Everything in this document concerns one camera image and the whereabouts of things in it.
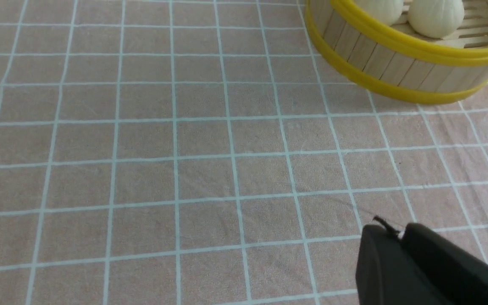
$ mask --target grid pattern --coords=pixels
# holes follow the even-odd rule
[[[374,214],[488,263],[488,86],[372,94],[302,3],[1,2],[0,304],[356,305]]]

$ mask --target bamboo steamer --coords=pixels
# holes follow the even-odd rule
[[[412,0],[388,27],[353,0],[308,0],[306,27],[317,50],[348,79],[378,94],[420,104],[465,99],[488,82],[488,0],[463,0],[455,33],[430,39],[407,22]]]

